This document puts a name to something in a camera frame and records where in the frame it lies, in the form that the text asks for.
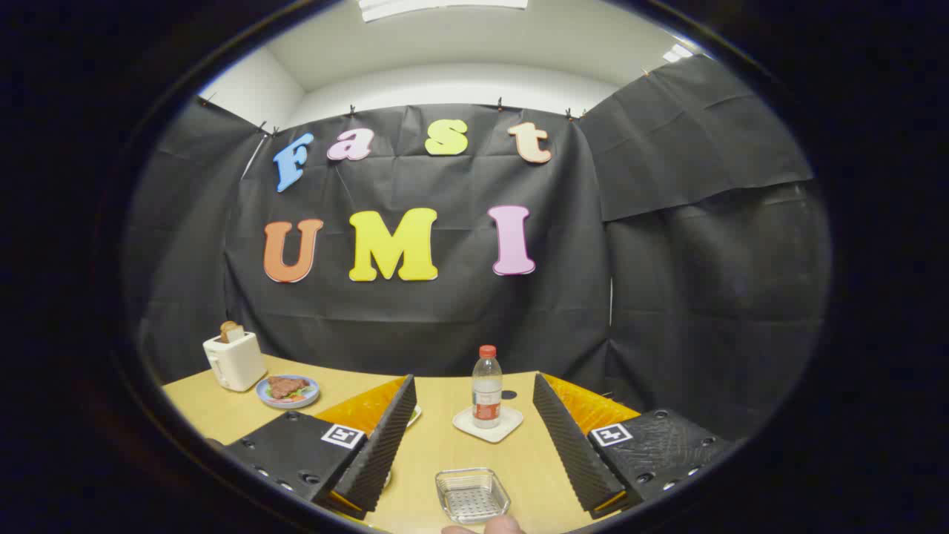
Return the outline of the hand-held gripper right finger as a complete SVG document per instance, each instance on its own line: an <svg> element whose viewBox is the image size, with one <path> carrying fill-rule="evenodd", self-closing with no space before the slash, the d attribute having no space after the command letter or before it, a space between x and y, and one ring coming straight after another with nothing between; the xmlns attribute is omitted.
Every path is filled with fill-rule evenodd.
<svg viewBox="0 0 949 534"><path fill-rule="evenodd" d="M548 373L535 375L533 405L593 519L684 486L735 446L675 410L636 412Z"/></svg>

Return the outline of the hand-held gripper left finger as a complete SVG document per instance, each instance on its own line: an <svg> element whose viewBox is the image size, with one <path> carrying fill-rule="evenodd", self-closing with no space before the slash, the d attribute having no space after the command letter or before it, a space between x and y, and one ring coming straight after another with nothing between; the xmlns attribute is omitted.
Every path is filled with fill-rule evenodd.
<svg viewBox="0 0 949 534"><path fill-rule="evenodd" d="M345 391L332 376L296 376L302 400L276 398L280 378L259 385L277 415L230 441L208 443L276 490L362 520L377 508L417 405L413 375Z"/></svg>

